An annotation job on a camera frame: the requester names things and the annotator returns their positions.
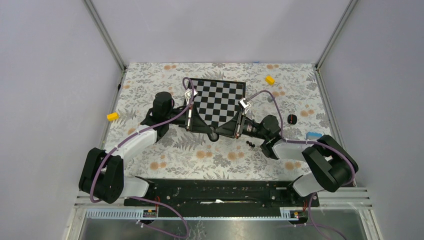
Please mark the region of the black earbud charging case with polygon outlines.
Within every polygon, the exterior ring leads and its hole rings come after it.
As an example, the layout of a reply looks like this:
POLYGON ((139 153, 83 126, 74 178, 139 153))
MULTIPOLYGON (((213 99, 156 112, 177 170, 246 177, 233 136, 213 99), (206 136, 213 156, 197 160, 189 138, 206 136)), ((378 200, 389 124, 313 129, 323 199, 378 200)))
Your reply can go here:
POLYGON ((295 114, 289 114, 287 116, 287 123, 290 125, 296 125, 298 122, 298 117, 295 114))

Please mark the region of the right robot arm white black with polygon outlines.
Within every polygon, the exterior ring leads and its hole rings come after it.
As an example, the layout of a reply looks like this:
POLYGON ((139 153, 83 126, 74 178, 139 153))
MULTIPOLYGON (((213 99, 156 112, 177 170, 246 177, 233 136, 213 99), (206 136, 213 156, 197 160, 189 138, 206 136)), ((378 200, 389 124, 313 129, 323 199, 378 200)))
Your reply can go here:
POLYGON ((213 128, 213 136, 237 139, 242 135, 262 139, 262 153, 271 159, 304 161, 310 172, 296 178, 287 191, 287 201, 293 206, 301 205, 307 196, 319 192, 336 192, 353 182, 358 165, 353 158, 330 135, 315 140, 290 140, 281 136, 279 121, 267 115, 256 122, 238 112, 231 120, 213 128))

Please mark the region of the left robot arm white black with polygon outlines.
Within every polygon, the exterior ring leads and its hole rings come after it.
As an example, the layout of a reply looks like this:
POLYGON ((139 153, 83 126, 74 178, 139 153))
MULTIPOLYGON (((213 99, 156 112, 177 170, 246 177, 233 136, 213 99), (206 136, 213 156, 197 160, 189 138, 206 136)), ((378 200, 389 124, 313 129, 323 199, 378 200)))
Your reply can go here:
POLYGON ((94 147, 88 152, 78 183, 79 190, 89 194, 92 203, 112 204, 119 198, 136 197, 144 206, 152 204, 155 192, 149 188, 149 181, 125 176, 124 167, 147 147, 158 142, 167 133, 170 124, 188 130, 199 126, 201 133, 212 133, 212 129, 195 116, 194 99, 197 95, 196 90, 186 90, 186 105, 174 108, 169 92, 157 93, 153 107, 134 133, 110 150, 94 147))

